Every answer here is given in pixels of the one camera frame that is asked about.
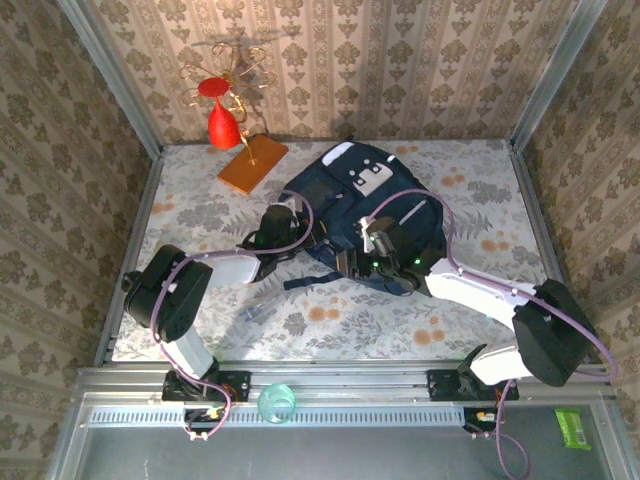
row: table surface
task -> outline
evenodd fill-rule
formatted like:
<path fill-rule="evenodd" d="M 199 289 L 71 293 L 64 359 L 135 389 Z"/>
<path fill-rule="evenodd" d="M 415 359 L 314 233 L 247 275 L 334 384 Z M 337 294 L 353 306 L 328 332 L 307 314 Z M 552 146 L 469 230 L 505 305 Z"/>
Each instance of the table surface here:
<path fill-rule="evenodd" d="M 455 257 L 504 278 L 545 278 L 506 142 L 375 141 L 395 154 L 456 214 Z M 334 142 L 289 143 L 289 152 L 248 196 L 216 175 L 238 153 L 207 145 L 168 147 L 138 268 L 158 245 L 187 252 L 221 250 L 257 228 L 270 199 Z M 459 359 L 475 346 L 512 333 L 466 307 L 422 295 L 395 297 L 341 279 L 278 297 L 277 309 L 250 318 L 247 305 L 282 282 L 330 270 L 306 254 L 278 266 L 265 281 L 210 290 L 196 318 L 220 360 Z M 125 314 L 113 360 L 162 359 L 149 331 Z"/>

